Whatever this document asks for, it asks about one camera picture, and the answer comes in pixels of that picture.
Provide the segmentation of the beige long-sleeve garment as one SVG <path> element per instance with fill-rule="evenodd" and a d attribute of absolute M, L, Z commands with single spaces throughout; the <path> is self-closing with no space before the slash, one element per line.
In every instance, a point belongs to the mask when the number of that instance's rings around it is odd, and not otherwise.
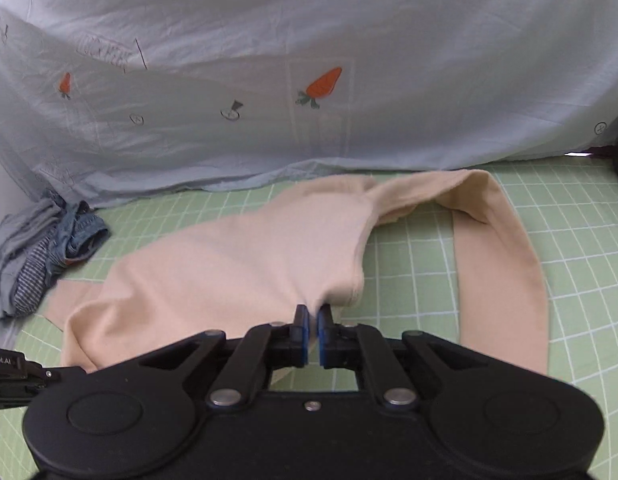
<path fill-rule="evenodd" d="M 502 188 L 482 170 L 301 182 L 257 210 L 131 252 L 101 283 L 59 281 L 44 316 L 62 330 L 62 362 L 93 372 L 204 330 L 239 338 L 290 321 L 300 305 L 350 307 L 363 292 L 372 230 L 428 202 L 452 212 L 461 344 L 545 373 L 541 264 Z"/>

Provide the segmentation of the light blue carrot-print sheet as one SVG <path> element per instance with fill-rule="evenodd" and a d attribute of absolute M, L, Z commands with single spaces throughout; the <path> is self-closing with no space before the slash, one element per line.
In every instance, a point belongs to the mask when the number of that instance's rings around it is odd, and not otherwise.
<path fill-rule="evenodd" d="M 0 162 L 111 206 L 618 134 L 618 0 L 0 0 Z"/>

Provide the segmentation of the grey crumpled garment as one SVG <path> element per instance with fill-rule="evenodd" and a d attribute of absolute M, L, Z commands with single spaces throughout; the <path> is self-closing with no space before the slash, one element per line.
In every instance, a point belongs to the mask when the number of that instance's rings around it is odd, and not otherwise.
<path fill-rule="evenodd" d="M 0 318 L 14 318 L 10 296 L 18 272 L 29 249 L 58 224 L 65 206 L 62 197 L 46 193 L 38 202 L 8 214 L 0 222 Z"/>

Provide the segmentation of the blue checkered shirt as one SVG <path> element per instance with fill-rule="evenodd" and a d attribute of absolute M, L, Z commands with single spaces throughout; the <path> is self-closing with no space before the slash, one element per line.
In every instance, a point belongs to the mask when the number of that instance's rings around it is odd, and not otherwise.
<path fill-rule="evenodd" d="M 27 253 L 24 264 L 18 271 L 10 292 L 14 318 L 26 318 L 34 314 L 52 285 L 51 242 L 51 234 L 40 238 Z"/>

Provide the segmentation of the blue denim jeans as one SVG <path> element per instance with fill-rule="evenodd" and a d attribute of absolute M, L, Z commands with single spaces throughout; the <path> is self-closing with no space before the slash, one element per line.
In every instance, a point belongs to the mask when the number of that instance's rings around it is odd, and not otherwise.
<path fill-rule="evenodd" d="M 51 190 L 44 197 L 60 207 L 59 220 L 42 247 L 44 286 L 50 288 L 68 268 L 89 260 L 111 237 L 111 231 L 84 200 L 70 204 Z"/>

